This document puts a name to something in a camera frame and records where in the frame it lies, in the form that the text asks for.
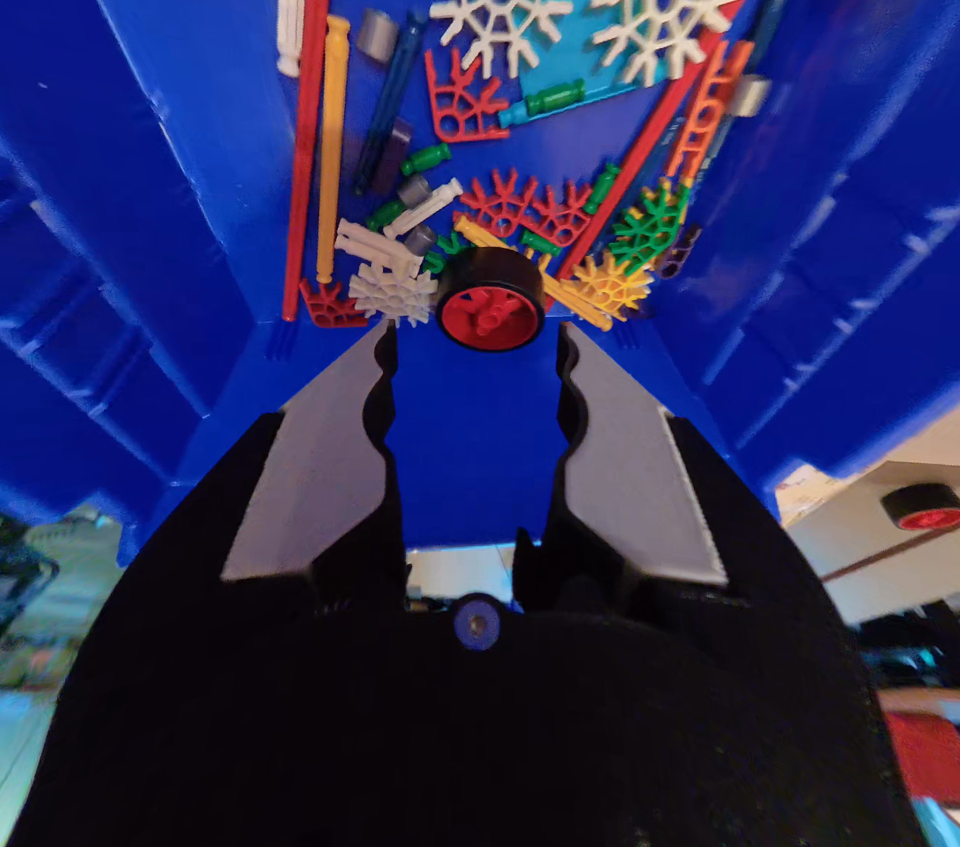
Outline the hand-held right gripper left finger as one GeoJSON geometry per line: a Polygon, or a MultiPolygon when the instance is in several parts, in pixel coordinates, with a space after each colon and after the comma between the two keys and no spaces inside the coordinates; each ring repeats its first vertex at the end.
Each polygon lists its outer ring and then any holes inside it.
{"type": "Polygon", "coordinates": [[[398,367],[397,327],[382,322],[287,403],[222,581],[301,576],[324,609],[403,607],[409,568],[386,444],[398,367]]]}

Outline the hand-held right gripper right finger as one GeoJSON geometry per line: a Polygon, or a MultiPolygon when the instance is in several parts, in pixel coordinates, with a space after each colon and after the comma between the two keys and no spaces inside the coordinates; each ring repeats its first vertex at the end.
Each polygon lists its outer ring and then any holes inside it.
{"type": "Polygon", "coordinates": [[[725,593],[674,416],[575,325],[559,328],[556,368],[566,448],[540,541],[517,531],[514,601],[524,612],[625,612],[650,581],[725,593]]]}

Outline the black wheel red hub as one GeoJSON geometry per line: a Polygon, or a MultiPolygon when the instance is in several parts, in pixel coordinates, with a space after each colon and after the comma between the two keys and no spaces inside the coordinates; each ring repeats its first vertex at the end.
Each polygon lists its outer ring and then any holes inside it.
{"type": "Polygon", "coordinates": [[[949,530],[959,525],[959,496],[944,483],[903,486],[883,495],[880,504],[903,531],[949,530]]]}
{"type": "Polygon", "coordinates": [[[439,276],[434,315],[445,337],[464,349],[518,351],[544,329],[544,277],[509,248],[472,247],[439,276]]]}

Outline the pile of colourful construction pieces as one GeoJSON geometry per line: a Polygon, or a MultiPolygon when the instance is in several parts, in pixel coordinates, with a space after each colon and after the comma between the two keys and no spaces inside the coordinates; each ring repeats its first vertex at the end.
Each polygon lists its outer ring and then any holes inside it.
{"type": "Polygon", "coordinates": [[[278,0],[278,36],[284,35],[284,25],[287,25],[298,43],[293,54],[279,56],[278,68],[282,73],[296,69],[298,94],[283,299],[281,316],[271,326],[271,343],[276,348],[293,341],[296,335],[312,184],[323,178],[323,169],[319,167],[318,122],[322,101],[332,97],[332,87],[325,86],[325,71],[345,73],[347,70],[345,63],[337,66],[326,58],[332,49],[328,35],[329,7],[330,0],[278,0]]]}

